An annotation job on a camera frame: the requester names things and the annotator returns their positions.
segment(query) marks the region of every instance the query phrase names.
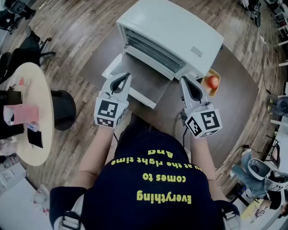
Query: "white round table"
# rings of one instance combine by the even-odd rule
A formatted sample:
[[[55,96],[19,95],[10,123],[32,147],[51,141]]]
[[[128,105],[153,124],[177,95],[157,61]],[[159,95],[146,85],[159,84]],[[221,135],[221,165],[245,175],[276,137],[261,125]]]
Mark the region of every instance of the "white round table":
[[[17,135],[18,156],[27,164],[38,166],[43,164],[51,150],[54,135],[54,111],[50,88],[45,75],[39,66],[33,63],[21,65],[8,79],[8,86],[13,86],[16,77],[30,79],[30,85],[26,88],[15,85],[14,91],[22,91],[23,104],[39,107],[39,131],[42,135],[43,148],[33,146],[27,137],[27,125],[24,124],[24,133]]]

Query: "apple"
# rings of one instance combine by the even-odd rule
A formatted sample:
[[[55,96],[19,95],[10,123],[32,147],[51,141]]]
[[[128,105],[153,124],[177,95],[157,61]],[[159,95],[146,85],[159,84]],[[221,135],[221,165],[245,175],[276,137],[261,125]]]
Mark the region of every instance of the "apple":
[[[211,75],[208,79],[207,79],[207,85],[211,88],[211,89],[217,89],[219,86],[219,79],[214,76]]]

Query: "wooden floor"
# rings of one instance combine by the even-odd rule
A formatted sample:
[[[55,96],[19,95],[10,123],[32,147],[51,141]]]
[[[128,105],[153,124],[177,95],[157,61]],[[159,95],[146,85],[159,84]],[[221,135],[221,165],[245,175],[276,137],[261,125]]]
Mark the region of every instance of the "wooden floor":
[[[37,0],[33,9],[38,9],[45,0]],[[103,41],[115,27],[115,21],[136,0],[50,0],[31,21],[21,22],[19,28],[4,40],[1,52],[12,52],[25,38],[25,27],[30,25],[42,39],[52,37],[45,50],[57,52],[56,57],[46,58],[43,62],[47,81],[51,89],[67,90],[74,98],[77,108],[77,120],[71,130],[56,131],[54,144],[47,161],[39,166],[27,166],[30,180],[38,187],[41,183],[51,189],[64,185],[77,171],[80,159],[92,141],[97,127],[94,124],[94,105],[98,89],[79,76],[80,71]],[[258,84],[259,93],[245,129],[231,153],[242,144],[250,144],[254,149],[263,151],[270,141],[266,134],[273,135],[274,126],[269,123],[270,115],[266,111],[268,95],[264,89],[262,74],[266,86],[276,93],[276,76],[267,61],[262,70],[261,32],[254,21],[237,4],[236,0],[174,0],[176,4],[194,13],[225,38],[224,44],[248,70]],[[262,26],[266,41],[270,47],[270,60],[276,67],[286,60],[282,49],[274,49],[278,43],[271,12],[265,3],[262,5]],[[278,75],[278,93],[283,90],[284,68],[276,68]],[[240,159],[237,152],[228,163],[216,172],[217,183],[224,193],[235,184],[230,179],[231,166]]]

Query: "black t-shirt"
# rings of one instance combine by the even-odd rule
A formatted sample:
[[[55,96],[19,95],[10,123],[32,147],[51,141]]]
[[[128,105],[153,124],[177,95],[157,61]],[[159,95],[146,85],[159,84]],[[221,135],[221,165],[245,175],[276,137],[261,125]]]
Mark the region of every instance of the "black t-shirt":
[[[281,192],[268,191],[267,193],[269,195],[269,198],[266,195],[264,199],[270,200],[272,202],[270,205],[270,209],[277,210],[281,205]]]
[[[50,221],[70,211],[84,195],[81,222],[90,229],[223,229],[222,210],[238,209],[213,201],[202,169],[189,164],[173,137],[145,133],[118,146],[94,186],[57,187],[50,194]]]

